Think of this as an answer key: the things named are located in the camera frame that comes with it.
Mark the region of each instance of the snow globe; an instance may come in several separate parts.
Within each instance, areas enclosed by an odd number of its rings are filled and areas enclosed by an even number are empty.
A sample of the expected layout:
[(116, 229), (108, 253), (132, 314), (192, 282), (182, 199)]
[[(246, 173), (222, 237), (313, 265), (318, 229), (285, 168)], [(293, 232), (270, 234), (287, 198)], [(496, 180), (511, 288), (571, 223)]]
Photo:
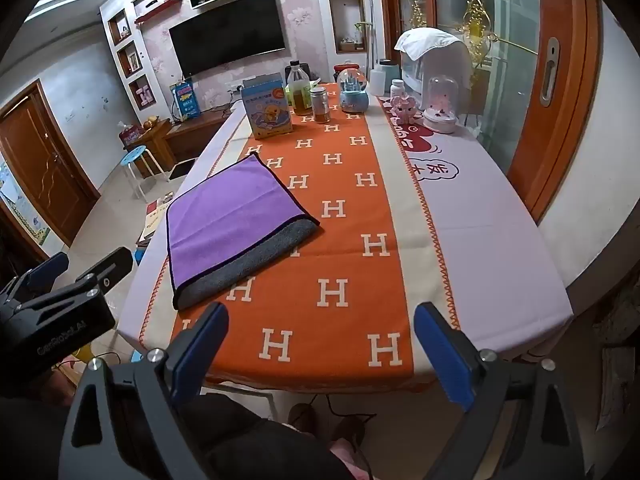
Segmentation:
[(369, 108), (369, 94), (365, 91), (367, 77), (357, 68), (347, 68), (338, 76), (340, 108), (348, 114), (364, 113)]
[(439, 134), (450, 134), (456, 128), (458, 83), (445, 75), (429, 79), (424, 101), (424, 125)]

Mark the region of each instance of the amber liquid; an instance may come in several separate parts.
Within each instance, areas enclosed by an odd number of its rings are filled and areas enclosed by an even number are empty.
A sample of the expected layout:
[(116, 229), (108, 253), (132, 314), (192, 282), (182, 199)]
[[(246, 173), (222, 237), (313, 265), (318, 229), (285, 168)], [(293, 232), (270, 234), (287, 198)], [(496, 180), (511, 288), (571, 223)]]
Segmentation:
[(305, 98), (302, 92), (293, 92), (293, 113), (296, 115), (304, 116), (309, 115), (311, 108), (305, 107)]
[(325, 114), (314, 114), (314, 121), (319, 124), (328, 123), (331, 120), (331, 114), (329, 112)]

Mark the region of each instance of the television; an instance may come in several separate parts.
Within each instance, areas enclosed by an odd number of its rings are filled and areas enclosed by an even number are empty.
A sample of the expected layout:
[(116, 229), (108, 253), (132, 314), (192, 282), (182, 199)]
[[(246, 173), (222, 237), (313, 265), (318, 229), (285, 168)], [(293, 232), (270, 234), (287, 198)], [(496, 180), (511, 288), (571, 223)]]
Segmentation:
[(169, 29), (183, 77), (286, 48), (276, 0), (236, 0)]

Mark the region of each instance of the blue stool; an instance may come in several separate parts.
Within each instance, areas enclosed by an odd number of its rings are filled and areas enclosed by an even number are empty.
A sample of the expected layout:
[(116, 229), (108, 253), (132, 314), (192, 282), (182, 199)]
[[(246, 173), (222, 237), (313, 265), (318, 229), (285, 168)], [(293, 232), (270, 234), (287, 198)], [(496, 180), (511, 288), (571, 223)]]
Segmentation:
[(158, 168), (158, 171), (160, 172), (160, 174), (162, 174), (162, 176), (164, 176), (164, 178), (167, 180), (167, 182), (169, 182), (169, 177), (167, 176), (167, 174), (164, 172), (164, 170), (160, 167), (160, 164), (158, 164), (158, 161), (156, 160), (156, 158), (152, 155), (152, 153), (146, 148), (146, 146), (143, 144), (142, 146), (138, 146), (136, 148), (134, 148), (133, 150), (131, 150), (129, 153), (127, 153), (127, 155), (125, 155), (122, 160), (120, 161), (120, 165), (124, 168), (125, 166), (127, 168), (129, 168), (129, 173), (131, 174), (131, 176), (133, 177), (133, 182), (135, 184), (135, 188), (134, 190), (138, 190), (140, 192), (140, 195), (142, 195), (142, 199), (146, 202), (146, 196), (144, 194), (144, 192), (142, 191), (142, 188), (140, 187), (140, 183), (136, 177), (136, 174), (133, 173), (133, 169), (131, 167), (131, 165), (138, 160), (139, 158), (142, 159), (142, 162), (144, 162), (144, 165), (146, 166), (146, 168), (149, 170), (149, 174), (153, 175), (154, 172), (151, 171), (151, 168), (149, 167), (149, 165), (146, 163), (145, 157), (143, 156), (143, 153), (146, 153), (151, 160), (154, 162), (154, 164), (156, 165), (156, 168)]

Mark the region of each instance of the tissue box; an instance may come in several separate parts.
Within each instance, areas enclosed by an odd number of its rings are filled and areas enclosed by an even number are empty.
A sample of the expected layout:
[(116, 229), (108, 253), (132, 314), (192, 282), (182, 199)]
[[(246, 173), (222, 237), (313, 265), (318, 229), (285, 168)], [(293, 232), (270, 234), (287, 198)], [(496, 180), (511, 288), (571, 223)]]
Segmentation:
[(258, 76), (243, 81), (242, 86), (240, 95), (255, 139), (293, 130), (280, 74)]

